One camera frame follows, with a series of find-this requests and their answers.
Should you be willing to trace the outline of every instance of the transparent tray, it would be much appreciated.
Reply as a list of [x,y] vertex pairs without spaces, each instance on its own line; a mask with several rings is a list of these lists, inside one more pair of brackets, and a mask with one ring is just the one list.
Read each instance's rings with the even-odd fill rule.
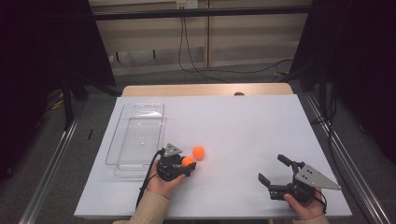
[[106,158],[114,175],[145,177],[162,145],[162,126],[163,104],[128,104],[122,108]]

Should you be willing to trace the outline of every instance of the wire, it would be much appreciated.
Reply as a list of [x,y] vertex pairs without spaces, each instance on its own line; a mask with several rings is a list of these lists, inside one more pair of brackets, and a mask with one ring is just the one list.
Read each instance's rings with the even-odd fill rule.
[[152,177],[154,177],[155,175],[157,175],[157,174],[152,175],[152,176],[149,178],[149,173],[151,172],[152,164],[154,164],[155,158],[157,158],[158,155],[163,154],[164,152],[165,152],[165,149],[158,150],[158,151],[155,153],[154,157],[152,158],[151,163],[149,164],[149,167],[148,167],[148,172],[147,172],[147,174],[146,174],[145,180],[143,181],[142,188],[140,188],[139,196],[137,197],[136,207],[139,205],[140,200],[142,199],[143,194],[145,193],[145,190],[146,190],[146,188],[147,188],[147,186],[148,186],[149,181],[151,180]]
[[[181,52],[181,46],[182,46],[182,44],[183,44],[183,34],[185,34],[185,36],[186,36],[187,50],[188,50],[189,55],[190,55],[191,65],[192,65],[192,67],[193,67],[194,70],[195,70],[194,72],[188,71],[188,70],[186,70],[185,68],[183,68],[183,66],[181,65],[181,62],[180,62],[180,52]],[[178,50],[178,65],[179,65],[180,68],[181,68],[183,71],[185,71],[185,72],[188,72],[188,73],[195,73],[195,72],[196,72],[196,73],[198,73],[199,75],[201,75],[202,77],[212,78],[212,79],[215,79],[215,80],[218,80],[218,81],[221,81],[221,82],[230,83],[229,81],[226,81],[226,80],[221,79],[221,78],[218,78],[218,77],[210,77],[210,76],[204,75],[204,74],[202,74],[202,73],[195,67],[195,64],[194,64],[194,62],[193,62],[193,60],[192,60],[192,57],[191,57],[190,43],[189,43],[189,39],[187,38],[187,25],[186,25],[186,19],[185,19],[184,17],[181,18],[181,37],[180,37],[180,48],[179,48],[179,50]]]
[[[183,66],[181,65],[180,55],[181,55],[181,48],[182,48],[182,44],[183,44],[183,35],[184,35],[185,38],[186,38],[187,49],[188,49],[188,52],[189,52],[191,65],[192,65],[192,67],[194,68],[194,71],[189,71],[189,70],[183,68]],[[254,73],[264,72],[264,71],[269,70],[269,69],[271,69],[271,68],[273,68],[273,67],[275,67],[275,66],[276,66],[276,71],[277,71],[277,66],[278,66],[280,63],[292,62],[292,61],[293,61],[293,59],[285,59],[285,60],[279,61],[279,62],[277,62],[277,63],[274,63],[274,64],[271,65],[271,66],[265,67],[265,68],[263,68],[263,69],[259,69],[259,70],[256,70],[256,71],[248,71],[248,72],[233,71],[233,70],[226,70],[226,69],[197,69],[196,66],[195,66],[195,64],[194,64],[194,62],[193,62],[193,59],[192,59],[192,57],[191,57],[190,43],[189,43],[189,38],[188,38],[188,35],[187,35],[187,24],[186,24],[186,19],[185,19],[184,17],[181,18],[181,36],[180,36],[180,46],[179,46],[179,49],[178,49],[178,64],[179,64],[180,68],[181,68],[183,71],[185,71],[185,72],[188,72],[188,73],[198,73],[198,74],[201,75],[202,77],[213,78],[213,79],[219,80],[219,81],[221,81],[221,82],[230,83],[229,81],[224,80],[224,79],[221,79],[221,78],[210,77],[210,76],[208,76],[208,75],[204,75],[204,74],[202,74],[202,72],[227,72],[227,73],[236,73],[236,74],[254,74]]]
[[317,191],[317,192],[322,196],[322,198],[324,199],[324,202],[323,202],[321,199],[319,199],[319,198],[317,198],[317,197],[315,197],[315,196],[313,196],[313,199],[314,199],[315,201],[317,201],[317,202],[323,204],[323,214],[326,214],[327,199],[326,199],[326,197],[324,196],[324,194],[323,194],[322,192],[320,192],[320,191],[317,190],[317,189],[315,189],[315,191]]

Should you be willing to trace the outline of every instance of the hand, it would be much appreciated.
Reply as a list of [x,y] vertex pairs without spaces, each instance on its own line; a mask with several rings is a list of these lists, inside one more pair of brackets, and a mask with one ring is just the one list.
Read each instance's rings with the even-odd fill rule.
[[148,182],[147,190],[169,199],[174,188],[180,185],[186,176],[180,175],[176,179],[166,182],[162,180],[157,174],[157,163],[158,161],[153,163],[149,173],[149,177],[153,177]]
[[[321,199],[320,189],[315,190],[315,197]],[[323,204],[316,200],[312,200],[310,204],[302,205],[297,202],[293,196],[290,194],[285,194],[284,196],[286,202],[296,211],[300,220],[308,220],[314,217],[319,217],[323,215]]]

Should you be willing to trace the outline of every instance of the beige sleeve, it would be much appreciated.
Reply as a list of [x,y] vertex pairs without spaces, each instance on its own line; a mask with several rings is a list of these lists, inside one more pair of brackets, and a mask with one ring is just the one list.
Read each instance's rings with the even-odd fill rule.
[[128,221],[113,224],[162,224],[169,208],[169,200],[156,193],[146,191],[134,215]]
[[321,215],[309,220],[293,220],[293,224],[330,224],[330,222],[324,215]]

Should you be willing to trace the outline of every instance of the white table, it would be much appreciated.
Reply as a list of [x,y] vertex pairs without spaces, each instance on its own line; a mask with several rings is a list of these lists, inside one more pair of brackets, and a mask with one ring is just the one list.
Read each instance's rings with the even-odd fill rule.
[[[283,154],[305,161],[327,177],[335,177],[296,95],[121,97],[110,122],[75,216],[128,218],[142,185],[122,179],[106,167],[106,155],[121,108],[126,103],[163,103],[163,146],[172,143],[190,156],[205,148],[192,176],[174,192],[170,219],[294,217],[283,201],[270,200],[257,179],[288,184],[292,170],[276,159]],[[328,217],[351,216],[339,190],[323,190]]]

